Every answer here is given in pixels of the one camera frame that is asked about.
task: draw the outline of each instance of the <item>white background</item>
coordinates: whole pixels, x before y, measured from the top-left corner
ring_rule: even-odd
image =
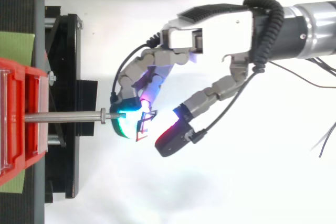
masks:
[[[289,6],[331,0],[278,1]],[[242,2],[46,0],[84,21],[81,77],[99,80],[97,109],[109,108],[122,60],[178,12]],[[324,59],[336,66],[335,58]],[[279,63],[317,84],[336,86],[335,77],[309,62]],[[228,73],[220,59],[176,67],[154,107],[172,109]],[[54,195],[46,223],[336,223],[336,135],[321,159],[321,146],[310,151],[335,122],[335,99],[335,90],[315,88],[268,64],[202,141],[171,157],[162,158],[151,140],[135,143],[118,137],[110,123],[96,124],[94,137],[80,141],[78,196]],[[207,126],[226,104],[200,116],[195,128]]]

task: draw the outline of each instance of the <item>red plastic bin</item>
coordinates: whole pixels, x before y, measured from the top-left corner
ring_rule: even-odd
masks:
[[[0,58],[0,186],[36,163],[46,152],[38,149],[39,141],[47,146],[45,128],[45,137],[39,139],[38,124],[25,126],[24,119],[25,112],[41,109],[34,105],[39,105],[42,90],[48,99],[45,72]]]

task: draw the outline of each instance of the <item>green mat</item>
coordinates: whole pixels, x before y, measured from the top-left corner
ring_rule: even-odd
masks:
[[[30,66],[34,45],[34,34],[8,33],[0,31],[0,58],[15,60]],[[0,193],[17,193],[23,191],[25,171],[0,187]]]

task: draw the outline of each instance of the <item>black cable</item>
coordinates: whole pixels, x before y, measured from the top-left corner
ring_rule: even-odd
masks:
[[[310,61],[314,64],[316,64],[317,66],[319,66],[320,68],[322,68],[324,71],[328,72],[329,74],[332,74],[333,76],[336,77],[336,73],[334,73],[332,70],[330,70],[328,67],[324,66],[323,63],[318,62],[316,59],[312,58],[312,59],[306,59],[307,61]]]
[[[328,64],[325,63],[323,60],[321,60],[321,58],[317,57],[316,59],[319,60],[319,61],[320,61],[326,68],[328,68],[329,70],[336,72],[336,69],[335,69],[335,68],[332,68],[330,65],[328,65]]]
[[[235,97],[231,100],[229,105],[225,110],[205,129],[196,133],[196,136],[202,136],[206,134],[215,124],[222,119],[222,117],[229,111],[232,105],[239,98],[245,87],[249,82],[259,73],[265,72],[266,63],[268,62],[269,55],[271,53],[272,47],[275,44],[275,41],[281,31],[282,25],[284,23],[284,9],[283,7],[275,0],[244,0],[244,5],[247,5],[251,8],[261,8],[267,9],[268,12],[268,23],[264,29],[264,35],[260,39],[260,43],[253,53],[252,61],[254,63],[253,74],[244,82],[240,87],[239,91]]]
[[[111,92],[111,103],[116,102],[116,98],[117,98],[117,94],[116,94],[116,86],[117,86],[117,81],[118,81],[118,77],[119,74],[122,70],[122,68],[126,65],[126,63],[132,58],[132,56],[139,51],[140,49],[144,48],[144,47],[149,47],[149,48],[155,48],[160,44],[160,33],[154,34],[149,40],[146,41],[146,44],[142,44],[141,46],[138,46],[137,48],[135,48],[122,62],[122,64],[120,65],[120,67],[117,70],[117,73],[115,74],[115,78],[113,81],[113,86],[112,86],[112,92]]]
[[[119,77],[119,74],[122,70],[122,68],[125,66],[125,64],[131,59],[131,57],[137,52],[139,51],[140,49],[144,48],[144,47],[147,47],[147,44],[142,44],[141,46],[138,46],[137,48],[135,48],[127,57],[126,59],[124,59],[124,61],[122,62],[122,64],[119,66],[118,70],[117,70],[117,73],[115,74],[116,77],[114,78],[114,81],[113,81],[113,86],[112,86],[112,93],[111,93],[111,102],[115,102],[115,99],[116,99],[116,86],[117,86],[117,81],[118,81],[118,77]]]
[[[323,151],[324,151],[324,147],[325,147],[325,145],[327,144],[327,141],[328,141],[328,139],[329,139],[331,133],[334,131],[335,127],[336,127],[336,123],[334,123],[334,125],[333,125],[332,128],[330,129],[330,131],[329,131],[329,133],[328,133],[328,136],[327,136],[327,138],[326,138],[326,140],[325,140],[325,142],[324,142],[324,144],[323,144],[323,146],[322,146],[322,150],[321,150],[321,153],[320,153],[320,156],[319,156],[319,157],[322,156]]]
[[[281,69],[287,71],[287,72],[290,72],[290,73],[294,74],[295,76],[299,77],[301,80],[304,80],[305,82],[307,82],[307,83],[309,83],[309,84],[311,84],[311,85],[313,85],[313,86],[315,86],[315,87],[323,88],[323,89],[336,89],[336,87],[329,87],[329,86],[320,86],[320,85],[317,85],[317,84],[315,84],[315,83],[312,83],[312,82],[308,81],[307,79],[305,79],[304,77],[298,75],[297,73],[295,73],[295,72],[289,70],[288,68],[285,68],[285,67],[283,67],[283,66],[281,66],[281,65],[279,65],[279,64],[276,64],[276,63],[274,63],[274,62],[271,62],[271,61],[270,61],[270,63],[273,64],[274,66],[277,66],[277,67],[279,67],[279,68],[281,68]]]
[[[255,65],[253,72],[264,73],[270,52],[284,23],[284,9],[275,0],[244,0],[243,4],[251,8],[269,10],[269,18],[264,29],[264,35],[252,57],[252,61]]]
[[[205,131],[209,131],[213,126],[215,126],[216,123],[218,123],[218,121],[220,119],[222,119],[222,117],[229,111],[229,109],[232,107],[232,105],[236,102],[236,100],[239,98],[239,96],[241,95],[241,93],[243,92],[243,90],[246,88],[246,86],[248,85],[248,83],[253,79],[254,76],[256,76],[259,73],[253,73],[245,82],[244,84],[240,87],[239,91],[237,92],[237,94],[235,95],[235,97],[231,100],[231,102],[229,103],[229,105],[225,108],[225,110],[207,127],[205,128]]]

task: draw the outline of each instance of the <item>screw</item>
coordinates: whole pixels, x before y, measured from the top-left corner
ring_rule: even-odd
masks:
[[[49,78],[49,85],[50,86],[54,85],[54,82],[57,80],[56,76],[54,75],[54,72],[50,71],[48,73],[48,78]]]
[[[81,21],[81,20],[77,21],[77,28],[79,30],[83,30],[84,29],[84,23],[83,23],[83,21]]]

